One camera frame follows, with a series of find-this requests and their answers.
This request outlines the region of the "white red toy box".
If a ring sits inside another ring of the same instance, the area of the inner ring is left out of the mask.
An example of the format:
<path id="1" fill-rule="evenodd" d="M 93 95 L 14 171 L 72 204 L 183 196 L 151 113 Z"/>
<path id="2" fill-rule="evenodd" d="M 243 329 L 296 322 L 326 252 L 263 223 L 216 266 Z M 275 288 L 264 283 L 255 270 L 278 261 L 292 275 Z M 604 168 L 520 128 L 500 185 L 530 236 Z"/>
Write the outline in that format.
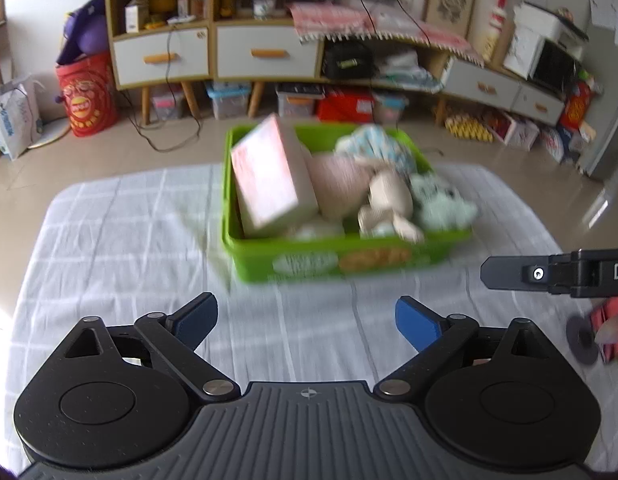
<path id="1" fill-rule="evenodd" d="M 492 134 L 509 148 L 529 152 L 539 134 L 539 127 L 531 120 L 502 110 L 487 110 L 483 118 Z"/>

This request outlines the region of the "green plastic bin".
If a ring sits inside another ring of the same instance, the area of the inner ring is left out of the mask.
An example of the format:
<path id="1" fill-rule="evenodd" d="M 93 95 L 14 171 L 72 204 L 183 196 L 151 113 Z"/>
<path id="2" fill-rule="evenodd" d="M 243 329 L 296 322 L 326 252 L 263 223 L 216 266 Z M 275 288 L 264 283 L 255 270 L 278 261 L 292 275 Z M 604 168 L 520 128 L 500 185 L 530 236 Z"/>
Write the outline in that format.
<path id="1" fill-rule="evenodd" d="M 244 234 L 231 149 L 254 128 L 243 124 L 225 138 L 222 191 L 221 242 L 232 258 L 237 276 L 247 283 L 310 280 L 426 268 L 445 260 L 454 247 L 470 240 L 470 229 L 427 232 L 419 244 L 398 237 L 362 238 L 357 222 L 344 222 L 345 234 L 321 240 L 288 240 L 284 237 L 248 238 Z"/>

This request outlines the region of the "pink white sponge block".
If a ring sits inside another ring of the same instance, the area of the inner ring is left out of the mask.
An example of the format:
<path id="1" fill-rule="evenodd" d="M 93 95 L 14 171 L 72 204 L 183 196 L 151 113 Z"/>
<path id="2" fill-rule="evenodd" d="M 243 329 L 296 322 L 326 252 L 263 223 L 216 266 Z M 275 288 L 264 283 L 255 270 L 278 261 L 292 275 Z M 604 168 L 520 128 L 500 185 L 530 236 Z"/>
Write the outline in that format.
<path id="1" fill-rule="evenodd" d="M 306 149 L 277 114 L 248 131 L 230 156 L 247 237 L 277 236 L 318 213 Z"/>

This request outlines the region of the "pink fuzzy plush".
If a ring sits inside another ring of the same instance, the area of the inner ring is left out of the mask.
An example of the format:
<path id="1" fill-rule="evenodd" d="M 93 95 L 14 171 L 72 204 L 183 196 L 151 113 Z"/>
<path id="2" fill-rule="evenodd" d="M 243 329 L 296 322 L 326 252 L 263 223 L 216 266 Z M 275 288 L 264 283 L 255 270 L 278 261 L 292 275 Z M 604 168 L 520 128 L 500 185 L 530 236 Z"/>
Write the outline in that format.
<path id="1" fill-rule="evenodd" d="M 375 174 L 372 168 L 333 154 L 308 155 L 306 165 L 324 219 L 344 220 L 359 211 Z"/>

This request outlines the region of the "blue patterned cloth bundle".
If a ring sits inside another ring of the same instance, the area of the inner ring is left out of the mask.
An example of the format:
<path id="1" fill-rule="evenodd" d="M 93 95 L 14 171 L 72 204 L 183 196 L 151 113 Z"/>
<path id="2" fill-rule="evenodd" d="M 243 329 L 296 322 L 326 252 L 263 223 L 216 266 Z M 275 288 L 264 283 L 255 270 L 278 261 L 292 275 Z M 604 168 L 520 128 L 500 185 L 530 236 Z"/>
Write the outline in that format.
<path id="1" fill-rule="evenodd" d="M 335 144 L 334 153 L 372 162 L 384 162 L 404 176 L 416 172 L 416 161 L 410 148 L 398 142 L 378 125 L 362 125 L 348 136 L 342 136 Z"/>

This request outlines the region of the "red cardboard box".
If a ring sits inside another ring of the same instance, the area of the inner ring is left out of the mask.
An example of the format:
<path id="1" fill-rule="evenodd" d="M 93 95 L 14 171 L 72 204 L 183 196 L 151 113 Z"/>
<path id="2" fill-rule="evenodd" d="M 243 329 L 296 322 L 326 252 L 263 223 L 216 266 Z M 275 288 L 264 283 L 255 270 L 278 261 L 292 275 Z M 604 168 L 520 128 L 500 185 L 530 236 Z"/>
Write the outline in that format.
<path id="1" fill-rule="evenodd" d="M 369 91 L 349 88 L 327 88 L 318 102 L 317 116 L 321 122 L 373 122 L 374 99 Z"/>

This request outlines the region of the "blue lid storage box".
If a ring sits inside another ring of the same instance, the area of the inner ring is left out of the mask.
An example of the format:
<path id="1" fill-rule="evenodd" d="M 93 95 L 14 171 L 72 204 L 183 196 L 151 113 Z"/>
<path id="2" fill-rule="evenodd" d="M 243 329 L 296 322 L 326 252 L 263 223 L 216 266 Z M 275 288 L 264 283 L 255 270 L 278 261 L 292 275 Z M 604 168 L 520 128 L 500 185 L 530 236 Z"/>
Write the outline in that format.
<path id="1" fill-rule="evenodd" d="M 251 98 L 249 82 L 208 81 L 206 91 L 216 119 L 242 117 L 247 114 Z"/>

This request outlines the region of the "black lid storage box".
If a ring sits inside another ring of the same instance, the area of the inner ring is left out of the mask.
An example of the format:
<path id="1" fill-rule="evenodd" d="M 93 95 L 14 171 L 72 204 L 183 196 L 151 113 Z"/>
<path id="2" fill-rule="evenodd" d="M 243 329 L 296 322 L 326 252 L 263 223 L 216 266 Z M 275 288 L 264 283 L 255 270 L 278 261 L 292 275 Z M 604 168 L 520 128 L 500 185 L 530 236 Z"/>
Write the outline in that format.
<path id="1" fill-rule="evenodd" d="M 275 86 L 277 114 L 283 118 L 307 118 L 315 114 L 317 103 L 324 99 L 321 84 L 280 82 Z"/>

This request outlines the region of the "white paper shopping bag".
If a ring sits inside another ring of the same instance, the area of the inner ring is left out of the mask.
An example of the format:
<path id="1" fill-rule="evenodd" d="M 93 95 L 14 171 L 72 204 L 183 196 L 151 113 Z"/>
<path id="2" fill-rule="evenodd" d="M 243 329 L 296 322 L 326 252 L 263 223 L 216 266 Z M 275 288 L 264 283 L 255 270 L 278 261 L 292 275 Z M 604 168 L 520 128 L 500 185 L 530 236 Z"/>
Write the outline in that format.
<path id="1" fill-rule="evenodd" d="M 43 122 L 36 102 L 36 81 L 20 77 L 0 85 L 0 152 L 10 160 L 40 140 Z"/>

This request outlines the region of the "long wooden tv console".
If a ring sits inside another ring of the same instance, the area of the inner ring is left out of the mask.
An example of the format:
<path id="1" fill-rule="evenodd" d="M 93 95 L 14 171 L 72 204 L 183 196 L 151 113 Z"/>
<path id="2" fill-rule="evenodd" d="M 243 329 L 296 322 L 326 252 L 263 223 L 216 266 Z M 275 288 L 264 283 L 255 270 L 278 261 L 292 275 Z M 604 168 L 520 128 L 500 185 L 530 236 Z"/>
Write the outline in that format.
<path id="1" fill-rule="evenodd" d="M 536 122 L 553 126 L 563 110 L 564 102 L 553 92 L 536 86 L 501 67 L 484 62 L 478 66 L 455 55 L 428 47 L 395 41 L 415 47 L 419 65 L 438 82 L 437 119 L 443 119 L 450 99 L 483 104 L 508 110 Z"/>

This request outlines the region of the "black bag on shelf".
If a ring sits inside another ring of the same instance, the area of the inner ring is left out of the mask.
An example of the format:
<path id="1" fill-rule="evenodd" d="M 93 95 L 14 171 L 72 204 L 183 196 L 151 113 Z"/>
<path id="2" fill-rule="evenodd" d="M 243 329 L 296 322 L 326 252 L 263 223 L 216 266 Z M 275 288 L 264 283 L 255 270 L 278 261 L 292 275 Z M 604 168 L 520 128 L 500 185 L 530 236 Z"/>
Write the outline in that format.
<path id="1" fill-rule="evenodd" d="M 372 50 L 358 40 L 328 41 L 322 61 L 322 76 L 330 80 L 369 79 L 374 75 Z"/>

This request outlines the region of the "framed cartoon drawing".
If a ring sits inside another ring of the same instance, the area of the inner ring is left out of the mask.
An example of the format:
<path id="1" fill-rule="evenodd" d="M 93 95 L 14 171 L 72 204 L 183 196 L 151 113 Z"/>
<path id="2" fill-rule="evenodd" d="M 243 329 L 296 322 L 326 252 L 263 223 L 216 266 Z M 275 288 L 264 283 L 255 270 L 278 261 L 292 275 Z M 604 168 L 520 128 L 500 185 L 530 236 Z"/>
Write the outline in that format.
<path id="1" fill-rule="evenodd" d="M 425 0 L 423 21 L 468 39 L 476 0 Z"/>

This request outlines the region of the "wooden shelf cabinet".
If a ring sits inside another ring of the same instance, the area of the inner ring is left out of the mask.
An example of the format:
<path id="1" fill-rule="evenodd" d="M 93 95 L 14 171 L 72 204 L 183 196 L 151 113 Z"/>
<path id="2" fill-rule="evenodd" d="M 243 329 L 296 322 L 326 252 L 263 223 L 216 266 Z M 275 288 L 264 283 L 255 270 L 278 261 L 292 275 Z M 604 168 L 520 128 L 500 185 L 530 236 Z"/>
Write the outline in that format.
<path id="1" fill-rule="evenodd" d="M 188 23 L 126 30 L 131 0 L 105 0 L 116 87 L 141 91 L 142 122 L 150 122 L 152 89 L 174 82 L 199 116 L 196 81 L 249 81 L 248 115 L 258 112 L 268 82 L 317 81 L 324 44 L 298 39 L 294 22 L 278 10 L 273 18 L 224 18 L 221 0 L 206 0 L 204 15 Z"/>

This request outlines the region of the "purple plush toy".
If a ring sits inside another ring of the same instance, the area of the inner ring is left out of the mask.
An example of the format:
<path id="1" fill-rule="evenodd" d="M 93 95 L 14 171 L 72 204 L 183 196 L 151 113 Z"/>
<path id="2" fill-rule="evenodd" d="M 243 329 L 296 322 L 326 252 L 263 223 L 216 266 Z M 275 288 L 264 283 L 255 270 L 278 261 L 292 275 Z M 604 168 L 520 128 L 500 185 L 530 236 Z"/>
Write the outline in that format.
<path id="1" fill-rule="evenodd" d="M 57 65 L 69 65 L 82 56 L 109 50 L 105 0 L 90 0 L 67 18 L 64 44 Z"/>

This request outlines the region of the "pink table runner cloth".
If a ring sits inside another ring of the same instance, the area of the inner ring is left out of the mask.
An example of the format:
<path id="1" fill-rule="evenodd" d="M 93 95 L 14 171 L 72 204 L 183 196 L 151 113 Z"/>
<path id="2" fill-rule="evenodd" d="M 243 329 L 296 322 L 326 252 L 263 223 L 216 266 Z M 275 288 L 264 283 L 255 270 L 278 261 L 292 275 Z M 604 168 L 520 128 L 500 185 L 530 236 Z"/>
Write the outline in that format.
<path id="1" fill-rule="evenodd" d="M 288 6 L 300 42 L 319 40 L 377 39 L 445 51 L 483 66 L 483 58 L 468 40 L 436 25 L 413 20 L 408 13 L 391 6 L 351 8 L 330 3 L 292 3 Z"/>

